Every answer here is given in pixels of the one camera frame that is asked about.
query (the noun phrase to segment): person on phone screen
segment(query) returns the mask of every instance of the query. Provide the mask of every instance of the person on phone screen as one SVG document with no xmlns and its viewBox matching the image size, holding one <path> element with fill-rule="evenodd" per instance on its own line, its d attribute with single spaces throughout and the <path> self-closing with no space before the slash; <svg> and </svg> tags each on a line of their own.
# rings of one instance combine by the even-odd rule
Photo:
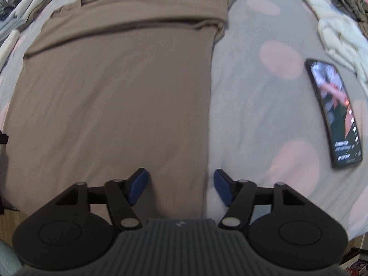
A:
<svg viewBox="0 0 368 276">
<path fill-rule="evenodd" d="M 332 65 L 316 62 L 312 73 L 325 104 L 334 142 L 348 140 L 352 111 L 338 72 Z"/>
</svg>

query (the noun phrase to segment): polka dot bed sheet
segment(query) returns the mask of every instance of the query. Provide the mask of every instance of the polka dot bed sheet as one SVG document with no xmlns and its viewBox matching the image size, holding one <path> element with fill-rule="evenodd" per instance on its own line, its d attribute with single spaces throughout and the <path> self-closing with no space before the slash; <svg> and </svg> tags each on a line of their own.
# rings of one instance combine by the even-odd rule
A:
<svg viewBox="0 0 368 276">
<path fill-rule="evenodd" d="M 0 74 L 0 126 L 25 51 L 51 13 L 74 1 L 53 0 L 21 34 Z M 333 62 L 323 51 L 317 23 L 302 0 L 236 0 L 231 7 L 212 60 L 207 217 L 219 221 L 226 211 L 213 185 L 214 171 L 222 168 L 261 187 L 289 184 L 339 221 L 350 238 L 368 231 L 368 106 L 354 74 L 337 65 L 362 137 L 363 162 L 332 170 L 303 66 L 306 58 Z"/>
</svg>

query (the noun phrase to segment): bed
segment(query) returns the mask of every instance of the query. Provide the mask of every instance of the bed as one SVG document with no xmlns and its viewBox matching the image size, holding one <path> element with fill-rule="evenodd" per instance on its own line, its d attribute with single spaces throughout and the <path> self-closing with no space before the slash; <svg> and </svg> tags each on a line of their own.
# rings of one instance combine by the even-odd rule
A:
<svg viewBox="0 0 368 276">
<path fill-rule="evenodd" d="M 74 1 L 53 0 L 21 34 L 0 74 L 0 126 L 4 124 L 25 51 L 53 11 Z M 213 184 L 214 171 L 222 168 L 233 179 L 251 180 L 259 187 L 272 187 L 278 181 L 287 183 L 339 221 L 350 239 L 368 231 L 366 97 L 354 73 L 336 63 L 358 123 L 363 162 L 355 168 L 335 171 L 331 168 L 319 105 L 304 69 L 306 58 L 331 62 L 318 37 L 316 17 L 305 2 L 233 3 L 225 36 L 216 44 L 212 58 L 203 216 L 218 222 L 226 211 Z M 25 205 L 39 205 L 42 192 L 38 192 L 36 182 L 32 188 L 22 184 L 26 178 L 26 171 L 16 183 L 4 176 L 0 191 L 8 202 L 29 215 Z M 55 185 L 51 188 L 50 196 L 65 189 Z M 142 202 L 143 207 L 150 203 Z M 103 214 L 98 206 L 93 210 L 106 215 L 106 210 Z M 257 208 L 255 215 L 268 210 Z"/>
</svg>

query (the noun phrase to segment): silver screw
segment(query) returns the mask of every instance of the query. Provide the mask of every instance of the silver screw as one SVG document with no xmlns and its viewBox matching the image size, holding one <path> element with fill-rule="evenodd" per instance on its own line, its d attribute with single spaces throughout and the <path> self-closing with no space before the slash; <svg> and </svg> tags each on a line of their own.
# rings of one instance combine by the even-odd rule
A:
<svg viewBox="0 0 368 276">
<path fill-rule="evenodd" d="M 125 218 L 122 219 L 120 224 L 125 228 L 133 228 L 139 225 L 139 221 L 135 218 Z"/>
<path fill-rule="evenodd" d="M 222 224 L 224 224 L 227 227 L 237 227 L 240 225 L 240 220 L 235 217 L 227 217 L 222 219 Z"/>
</svg>

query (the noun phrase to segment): wooden floor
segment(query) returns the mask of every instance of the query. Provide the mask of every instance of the wooden floor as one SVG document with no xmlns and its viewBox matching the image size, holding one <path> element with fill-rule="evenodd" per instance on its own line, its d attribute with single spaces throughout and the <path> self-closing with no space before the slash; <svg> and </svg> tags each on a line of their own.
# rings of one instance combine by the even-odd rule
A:
<svg viewBox="0 0 368 276">
<path fill-rule="evenodd" d="M 0 240 L 11 246 L 14 230 L 25 218 L 21 212 L 5 210 L 5 215 L 0 216 Z"/>
</svg>

